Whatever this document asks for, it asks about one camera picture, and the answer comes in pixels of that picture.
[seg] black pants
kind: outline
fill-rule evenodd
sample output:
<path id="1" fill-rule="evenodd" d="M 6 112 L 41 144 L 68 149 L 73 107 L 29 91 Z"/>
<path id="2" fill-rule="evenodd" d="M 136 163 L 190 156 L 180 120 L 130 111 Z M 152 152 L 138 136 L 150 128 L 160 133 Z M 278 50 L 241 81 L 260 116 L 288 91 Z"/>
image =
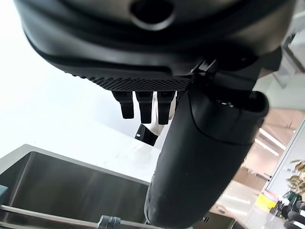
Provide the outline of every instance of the black pants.
<path id="1" fill-rule="evenodd" d="M 149 129 L 146 128 L 146 126 L 141 124 L 134 138 L 154 146 L 158 136 L 154 135 Z"/>

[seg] white cloth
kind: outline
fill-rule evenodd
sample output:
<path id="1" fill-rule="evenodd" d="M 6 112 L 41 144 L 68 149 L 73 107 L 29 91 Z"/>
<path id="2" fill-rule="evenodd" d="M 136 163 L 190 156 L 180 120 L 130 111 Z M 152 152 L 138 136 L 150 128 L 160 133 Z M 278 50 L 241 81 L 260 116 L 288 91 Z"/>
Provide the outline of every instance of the white cloth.
<path id="1" fill-rule="evenodd" d="M 176 94 L 173 98 L 173 101 L 171 103 L 170 113 L 169 113 L 169 120 L 173 119 L 173 116 L 175 114 L 175 108 L 176 108 Z M 157 92 L 153 93 L 152 96 L 152 122 L 149 124 L 143 124 L 146 126 L 147 129 L 149 129 L 154 135 L 159 136 L 164 128 L 164 125 L 160 125 L 158 122 L 158 99 L 157 99 Z"/>

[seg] metal clamp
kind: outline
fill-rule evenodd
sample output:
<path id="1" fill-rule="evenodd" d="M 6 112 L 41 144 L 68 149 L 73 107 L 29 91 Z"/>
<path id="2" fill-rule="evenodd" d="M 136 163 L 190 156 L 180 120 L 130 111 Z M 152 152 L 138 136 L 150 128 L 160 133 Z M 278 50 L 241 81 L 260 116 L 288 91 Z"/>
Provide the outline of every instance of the metal clamp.
<path id="1" fill-rule="evenodd" d="M 120 223 L 121 218 L 119 217 L 102 215 L 100 221 L 97 224 L 97 229 L 112 229 L 115 225 L 119 225 Z"/>

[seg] black rubber finger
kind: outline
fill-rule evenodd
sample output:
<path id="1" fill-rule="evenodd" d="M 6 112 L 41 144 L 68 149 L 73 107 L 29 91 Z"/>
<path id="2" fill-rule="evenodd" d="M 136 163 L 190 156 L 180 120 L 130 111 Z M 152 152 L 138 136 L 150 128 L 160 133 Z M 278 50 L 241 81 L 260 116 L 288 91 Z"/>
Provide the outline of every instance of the black rubber finger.
<path id="1" fill-rule="evenodd" d="M 284 223 L 284 227 L 286 229 L 301 229 L 300 227 L 298 227 L 297 225 L 294 225 L 292 222 L 286 221 Z"/>
<path id="2" fill-rule="evenodd" d="M 305 202 L 303 202 L 301 200 L 299 200 L 295 206 L 300 210 L 305 210 Z"/>
<path id="3" fill-rule="evenodd" d="M 299 213 L 297 213 L 295 211 L 291 211 L 288 213 L 288 219 L 289 219 L 289 221 L 297 221 L 302 224 L 305 224 L 305 217 L 301 216 Z"/>

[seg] yellow object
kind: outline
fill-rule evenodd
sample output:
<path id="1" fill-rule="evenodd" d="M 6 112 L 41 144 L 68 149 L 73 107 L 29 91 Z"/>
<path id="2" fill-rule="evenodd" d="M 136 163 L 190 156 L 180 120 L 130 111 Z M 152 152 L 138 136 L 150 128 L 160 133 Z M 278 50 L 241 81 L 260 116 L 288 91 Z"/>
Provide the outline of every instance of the yellow object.
<path id="1" fill-rule="evenodd" d="M 267 212 L 269 212 L 271 208 L 274 208 L 276 206 L 276 203 L 267 196 L 265 196 L 263 193 L 259 194 L 255 204 L 262 210 L 265 210 Z"/>

